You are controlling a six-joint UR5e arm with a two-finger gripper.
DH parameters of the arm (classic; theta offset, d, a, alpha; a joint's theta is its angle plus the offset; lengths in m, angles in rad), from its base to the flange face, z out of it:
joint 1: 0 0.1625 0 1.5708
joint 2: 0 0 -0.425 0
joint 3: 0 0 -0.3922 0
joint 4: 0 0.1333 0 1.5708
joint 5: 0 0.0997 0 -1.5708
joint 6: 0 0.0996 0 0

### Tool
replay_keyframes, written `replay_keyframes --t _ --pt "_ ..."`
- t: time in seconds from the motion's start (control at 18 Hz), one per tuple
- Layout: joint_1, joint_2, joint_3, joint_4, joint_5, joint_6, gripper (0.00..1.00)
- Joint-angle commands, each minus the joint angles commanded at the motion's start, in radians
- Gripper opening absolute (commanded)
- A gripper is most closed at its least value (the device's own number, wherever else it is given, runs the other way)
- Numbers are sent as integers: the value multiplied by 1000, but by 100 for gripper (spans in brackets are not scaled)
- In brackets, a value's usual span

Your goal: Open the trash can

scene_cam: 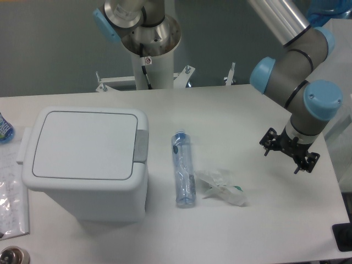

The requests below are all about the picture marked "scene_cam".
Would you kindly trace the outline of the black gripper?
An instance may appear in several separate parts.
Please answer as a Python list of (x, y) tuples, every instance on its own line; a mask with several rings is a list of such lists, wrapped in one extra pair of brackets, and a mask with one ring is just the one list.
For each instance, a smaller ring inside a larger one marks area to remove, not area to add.
[(309, 144), (300, 144), (297, 137), (291, 139), (286, 133), (279, 135), (273, 128), (268, 129), (259, 144), (265, 149), (264, 156), (270, 151), (281, 151), (291, 157), (297, 165), (294, 174), (299, 171), (311, 173), (320, 158), (320, 154), (308, 152)]

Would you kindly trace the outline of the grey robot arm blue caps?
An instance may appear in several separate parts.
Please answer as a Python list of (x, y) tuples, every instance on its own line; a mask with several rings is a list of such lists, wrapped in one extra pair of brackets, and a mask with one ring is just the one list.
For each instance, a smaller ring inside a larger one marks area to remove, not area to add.
[[(279, 60), (266, 57), (253, 69), (250, 84), (288, 110), (282, 133), (269, 129), (260, 144), (291, 157), (298, 171), (312, 172), (319, 154), (309, 148), (342, 105), (340, 88), (307, 77), (334, 49), (333, 34), (312, 27), (292, 1), (251, 1), (250, 5), (285, 48)], [(173, 52), (181, 38), (178, 22), (165, 13), (164, 1), (105, 1), (93, 11), (100, 32), (121, 42), (133, 59), (139, 90), (174, 88)]]

